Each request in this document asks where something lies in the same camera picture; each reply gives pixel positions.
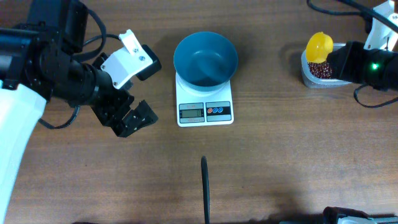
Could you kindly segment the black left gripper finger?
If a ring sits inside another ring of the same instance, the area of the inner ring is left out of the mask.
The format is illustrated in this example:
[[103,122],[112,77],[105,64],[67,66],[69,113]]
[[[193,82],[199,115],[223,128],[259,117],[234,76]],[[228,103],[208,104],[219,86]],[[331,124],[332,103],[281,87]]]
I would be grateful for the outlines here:
[[149,77],[153,76],[155,73],[161,70],[162,65],[161,62],[156,56],[156,54],[152,51],[152,49],[148,45],[142,45],[143,50],[145,53],[148,55],[148,58],[151,59],[151,63],[143,70],[141,70],[139,73],[136,74],[136,77],[140,81],[144,81],[148,79]]
[[158,116],[145,100],[142,100],[138,106],[128,112],[118,125],[118,137],[126,138],[136,131],[155,124]]

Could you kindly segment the yellow plastic measuring scoop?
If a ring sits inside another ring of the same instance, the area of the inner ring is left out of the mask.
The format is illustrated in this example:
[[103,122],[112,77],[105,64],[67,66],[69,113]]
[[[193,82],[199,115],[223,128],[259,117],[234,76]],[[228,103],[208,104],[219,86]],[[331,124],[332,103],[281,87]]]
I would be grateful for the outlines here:
[[307,62],[323,63],[333,51],[333,39],[323,32],[317,32],[311,36],[305,51]]

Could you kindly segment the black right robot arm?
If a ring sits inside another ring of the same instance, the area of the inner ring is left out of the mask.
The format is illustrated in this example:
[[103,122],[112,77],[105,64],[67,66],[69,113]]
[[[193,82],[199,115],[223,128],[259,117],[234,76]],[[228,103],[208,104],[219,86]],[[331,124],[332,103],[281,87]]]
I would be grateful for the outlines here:
[[369,33],[365,43],[349,41],[328,54],[326,61],[333,79],[369,85],[377,90],[397,90],[397,3],[385,1],[369,8],[351,0],[341,0],[366,21]]

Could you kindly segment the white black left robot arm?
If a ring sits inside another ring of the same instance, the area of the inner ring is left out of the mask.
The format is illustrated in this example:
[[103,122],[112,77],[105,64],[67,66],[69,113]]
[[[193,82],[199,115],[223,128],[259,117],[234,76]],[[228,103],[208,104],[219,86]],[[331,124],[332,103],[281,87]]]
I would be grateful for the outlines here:
[[122,47],[107,55],[84,52],[87,20],[99,40],[109,34],[98,15],[80,1],[35,0],[27,21],[1,30],[1,216],[5,217],[19,167],[37,124],[52,98],[78,113],[89,106],[103,126],[126,138],[158,117],[142,101],[131,108],[131,78],[146,80],[161,69],[155,53],[133,31],[117,36]]

